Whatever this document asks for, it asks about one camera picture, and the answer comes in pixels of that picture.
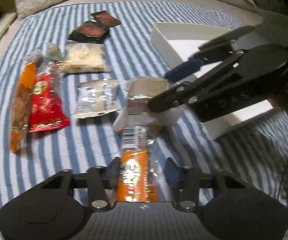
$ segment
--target white packet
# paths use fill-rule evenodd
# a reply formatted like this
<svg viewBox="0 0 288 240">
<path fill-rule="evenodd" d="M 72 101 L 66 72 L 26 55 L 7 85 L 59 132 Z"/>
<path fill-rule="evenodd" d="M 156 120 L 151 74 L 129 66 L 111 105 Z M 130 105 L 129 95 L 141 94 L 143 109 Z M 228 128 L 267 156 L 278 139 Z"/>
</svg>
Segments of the white packet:
<svg viewBox="0 0 288 240">
<path fill-rule="evenodd" d="M 116 103 L 117 79 L 99 79 L 82 82 L 77 86 L 75 118 L 96 117 L 120 110 Z"/>
<path fill-rule="evenodd" d="M 110 72 L 104 58 L 104 45 L 75 43 L 66 46 L 68 55 L 60 73 Z"/>
</svg>

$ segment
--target clear plastic wrapper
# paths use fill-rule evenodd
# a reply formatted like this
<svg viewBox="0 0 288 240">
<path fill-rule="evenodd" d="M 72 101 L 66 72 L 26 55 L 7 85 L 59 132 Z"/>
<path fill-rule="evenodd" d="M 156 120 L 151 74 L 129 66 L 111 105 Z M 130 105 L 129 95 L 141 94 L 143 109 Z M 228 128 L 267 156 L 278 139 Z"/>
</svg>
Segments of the clear plastic wrapper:
<svg viewBox="0 0 288 240">
<path fill-rule="evenodd" d="M 29 132 L 60 129 L 70 125 L 70 120 L 62 111 L 57 68 L 58 65 L 50 63 L 48 59 L 40 68 L 33 89 Z"/>
<path fill-rule="evenodd" d="M 75 43 L 66 46 L 68 55 L 59 69 L 61 73 L 110 72 L 104 58 L 104 45 Z"/>
<path fill-rule="evenodd" d="M 30 120 L 31 97 L 35 84 L 37 68 L 43 62 L 44 57 L 39 49 L 25 56 L 23 61 L 27 63 L 17 83 L 11 107 L 11 131 L 9 148 L 17 153 L 21 145 L 26 141 L 26 135 Z"/>
<path fill-rule="evenodd" d="M 77 88 L 79 97 L 73 117 L 95 117 L 120 110 L 116 103 L 117 79 L 86 81 L 80 83 Z"/>
<path fill-rule="evenodd" d="M 47 57 L 53 60 L 54 62 L 63 61 L 61 50 L 59 46 L 55 43 L 47 43 Z"/>
<path fill-rule="evenodd" d="M 149 110 L 148 100 L 169 89 L 169 82 L 164 78 L 133 78 L 126 84 L 126 89 L 128 91 L 127 105 L 113 124 L 116 132 L 121 132 L 127 125 L 172 125 L 183 113 L 181 106 L 162 113 L 153 113 Z"/>
<path fill-rule="evenodd" d="M 154 172 L 153 137 L 148 126 L 126 126 L 122 138 L 117 201 L 158 201 Z"/>
</svg>

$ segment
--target bed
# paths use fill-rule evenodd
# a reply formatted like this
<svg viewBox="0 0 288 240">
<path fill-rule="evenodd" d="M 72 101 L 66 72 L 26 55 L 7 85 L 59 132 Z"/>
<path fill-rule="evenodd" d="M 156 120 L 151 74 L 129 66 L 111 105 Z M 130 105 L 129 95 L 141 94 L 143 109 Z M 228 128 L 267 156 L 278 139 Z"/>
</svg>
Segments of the bed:
<svg viewBox="0 0 288 240">
<path fill-rule="evenodd" d="M 63 78 L 63 110 L 70 116 L 78 96 L 76 85 L 80 82 L 117 78 L 121 86 L 117 99 L 123 106 L 126 95 L 124 80 L 135 76 L 164 75 L 168 67 L 150 43 L 153 22 L 179 21 L 230 29 L 260 22 L 260 17 L 254 13 L 214 0 L 120 1 L 71 0 L 24 20 L 17 20 L 2 38 L 0 208 L 60 170 L 69 168 L 74 173 L 85 172 L 95 165 L 106 166 L 113 158 L 120 156 L 121 137 L 112 130 L 117 117 L 114 113 L 79 122 L 72 120 L 71 126 L 58 131 L 29 134 L 25 151 L 17 155 L 9 152 L 9 108 L 24 67 L 21 58 L 34 47 L 40 46 L 45 53 L 45 43 L 53 42 L 64 51 L 68 34 L 89 20 L 90 14 L 95 11 L 105 9 L 121 20 L 122 24 L 111 29 L 111 36 L 104 42 L 106 60 L 113 71 L 67 75 Z M 158 189 L 162 201 L 172 198 L 163 175 L 168 157 L 172 157 L 178 165 L 198 167 L 203 172 L 227 170 L 270 196 L 277 197 L 281 175 L 288 160 L 288 117 L 285 113 L 272 112 L 212 141 L 198 119 L 185 109 L 175 126 L 160 132 L 156 139 L 155 156 L 159 163 Z M 86 204 L 86 191 L 76 191 L 75 198 Z M 211 198 L 212 192 L 203 190 L 200 204 L 207 203 Z M 279 195 L 279 200 L 286 204 L 283 194 Z"/>
</svg>

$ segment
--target white cardboard tray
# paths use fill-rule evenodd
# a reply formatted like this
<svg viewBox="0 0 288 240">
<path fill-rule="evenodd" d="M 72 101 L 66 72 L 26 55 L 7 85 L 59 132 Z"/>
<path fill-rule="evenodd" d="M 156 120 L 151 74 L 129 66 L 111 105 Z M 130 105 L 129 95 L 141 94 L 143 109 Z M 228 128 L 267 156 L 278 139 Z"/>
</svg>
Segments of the white cardboard tray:
<svg viewBox="0 0 288 240">
<path fill-rule="evenodd" d="M 229 31 L 229 29 L 225 28 L 200 24 L 154 23 L 151 42 L 162 55 L 169 68 L 173 69 L 187 60 L 191 54 L 198 51 L 200 45 Z M 200 71 L 182 81 L 192 82 L 219 63 L 220 62 L 205 65 Z M 271 104 L 267 100 L 264 100 L 252 106 L 205 122 L 203 125 L 210 138 L 214 140 L 272 109 Z"/>
</svg>

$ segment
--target dark brown wrapper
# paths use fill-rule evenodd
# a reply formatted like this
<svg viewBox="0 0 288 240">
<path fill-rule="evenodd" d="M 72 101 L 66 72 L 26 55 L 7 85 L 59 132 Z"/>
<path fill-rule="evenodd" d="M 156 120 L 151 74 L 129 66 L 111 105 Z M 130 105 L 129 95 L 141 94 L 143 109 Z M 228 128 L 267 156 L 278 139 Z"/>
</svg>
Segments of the dark brown wrapper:
<svg viewBox="0 0 288 240">
<path fill-rule="evenodd" d="M 73 30 L 68 39 L 80 43 L 99 42 L 102 41 L 108 33 L 108 26 L 100 22 L 87 21 Z"/>
<path fill-rule="evenodd" d="M 100 22 L 108 27 L 114 27 L 121 24 L 119 20 L 111 16 L 107 11 L 92 13 L 92 16 L 97 22 Z"/>
</svg>

